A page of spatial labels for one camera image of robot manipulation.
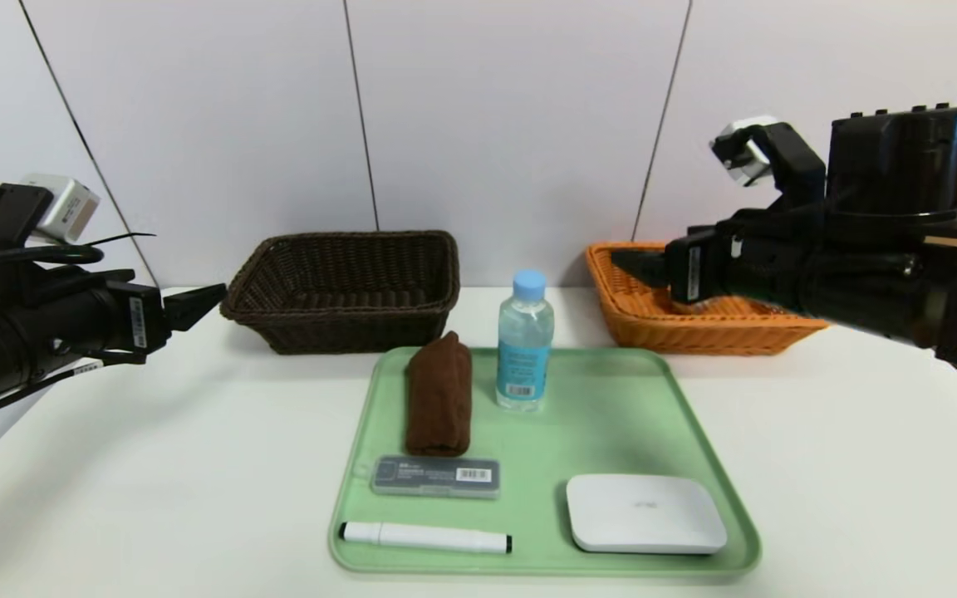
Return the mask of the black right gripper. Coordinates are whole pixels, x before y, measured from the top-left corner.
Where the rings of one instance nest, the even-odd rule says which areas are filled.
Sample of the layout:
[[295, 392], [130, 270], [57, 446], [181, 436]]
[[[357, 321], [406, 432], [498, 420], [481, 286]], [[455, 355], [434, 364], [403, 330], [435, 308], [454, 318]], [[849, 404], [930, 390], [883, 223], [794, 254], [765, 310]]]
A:
[[728, 219], [694, 227], [660, 251], [619, 248], [611, 262], [649, 288], [696, 304], [744, 297], [785, 311], [802, 311], [802, 243], [783, 221]]

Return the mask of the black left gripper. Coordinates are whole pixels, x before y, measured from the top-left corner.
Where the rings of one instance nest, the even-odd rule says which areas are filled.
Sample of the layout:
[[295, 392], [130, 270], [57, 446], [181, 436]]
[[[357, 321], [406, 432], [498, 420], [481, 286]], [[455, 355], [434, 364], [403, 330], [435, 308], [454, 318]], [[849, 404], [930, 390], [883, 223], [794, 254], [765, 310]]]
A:
[[170, 331], [189, 331], [227, 296], [220, 283], [169, 296], [122, 280], [54, 280], [39, 284], [22, 306], [24, 380], [40, 380], [82, 357], [122, 353], [141, 364], [166, 345]]

